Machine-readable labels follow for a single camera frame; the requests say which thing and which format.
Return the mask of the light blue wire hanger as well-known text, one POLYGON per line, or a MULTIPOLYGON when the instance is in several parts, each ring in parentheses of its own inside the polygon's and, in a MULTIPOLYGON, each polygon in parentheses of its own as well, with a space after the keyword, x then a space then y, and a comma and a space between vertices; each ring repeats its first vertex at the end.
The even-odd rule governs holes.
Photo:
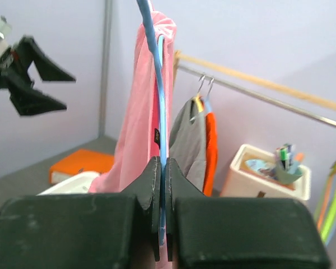
POLYGON ((165 226, 166 226, 166 205, 165 205, 165 167, 167 162, 167 122, 166 122, 166 100, 164 91, 164 81, 162 68, 164 63, 164 36, 156 36, 155 28, 151 12, 153 7, 150 1, 137 0, 139 10, 142 15, 142 22, 146 33, 147 44, 149 51, 152 53, 153 62, 156 72, 158 105, 159 105, 159 131, 160 131, 160 161, 161 161, 161 176, 160 176, 160 229, 159 241, 160 245, 165 241, 165 226))

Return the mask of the pink t shirt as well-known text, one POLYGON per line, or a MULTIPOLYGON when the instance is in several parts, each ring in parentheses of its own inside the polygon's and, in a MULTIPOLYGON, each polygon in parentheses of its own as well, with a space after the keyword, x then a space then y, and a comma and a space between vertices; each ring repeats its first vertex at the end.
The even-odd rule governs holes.
MULTIPOLYGON (((151 12, 155 34, 163 36, 162 78, 165 93, 166 123, 171 122, 173 61, 176 24, 160 11, 151 12)), ((134 72, 129 102, 109 172, 91 183, 89 192, 122 191, 143 172, 149 159, 160 153, 154 141, 159 128, 159 105, 156 73, 148 49, 144 27, 140 26, 134 51, 134 72)))

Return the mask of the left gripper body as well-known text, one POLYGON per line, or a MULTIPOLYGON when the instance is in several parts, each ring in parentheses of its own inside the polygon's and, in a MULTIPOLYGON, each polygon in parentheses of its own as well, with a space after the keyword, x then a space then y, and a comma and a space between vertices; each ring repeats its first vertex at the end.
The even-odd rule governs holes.
POLYGON ((9 47, 0 57, 0 89, 8 89, 8 81, 18 77, 21 82, 34 85, 34 81, 28 74, 28 69, 33 62, 27 44, 20 41, 9 47))

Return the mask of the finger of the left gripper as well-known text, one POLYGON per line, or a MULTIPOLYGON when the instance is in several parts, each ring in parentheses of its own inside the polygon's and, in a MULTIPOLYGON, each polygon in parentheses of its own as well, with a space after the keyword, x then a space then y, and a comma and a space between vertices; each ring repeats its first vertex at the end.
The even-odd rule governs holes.
POLYGON ((76 82, 76 78, 72 74, 61 68, 42 51, 33 37, 26 36, 25 43, 28 51, 26 54, 29 60, 28 67, 34 63, 43 81, 76 82))
POLYGON ((28 85, 10 85, 10 101, 20 116, 34 116, 67 110, 67 105, 28 85))

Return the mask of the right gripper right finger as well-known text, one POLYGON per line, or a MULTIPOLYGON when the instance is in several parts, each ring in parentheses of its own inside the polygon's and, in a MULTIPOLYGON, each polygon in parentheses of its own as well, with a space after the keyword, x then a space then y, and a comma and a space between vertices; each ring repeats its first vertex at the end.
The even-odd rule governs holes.
POLYGON ((168 260, 207 260, 207 197, 183 175, 177 161, 165 168, 166 242, 168 260))

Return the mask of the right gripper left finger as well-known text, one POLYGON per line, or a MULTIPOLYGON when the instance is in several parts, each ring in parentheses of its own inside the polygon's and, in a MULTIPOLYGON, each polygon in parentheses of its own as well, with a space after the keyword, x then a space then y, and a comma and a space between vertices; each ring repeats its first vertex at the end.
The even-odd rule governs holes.
POLYGON ((136 198, 133 241, 148 243, 156 262, 160 260, 160 185, 160 157, 154 156, 139 177, 122 190, 122 194, 132 194, 136 198))

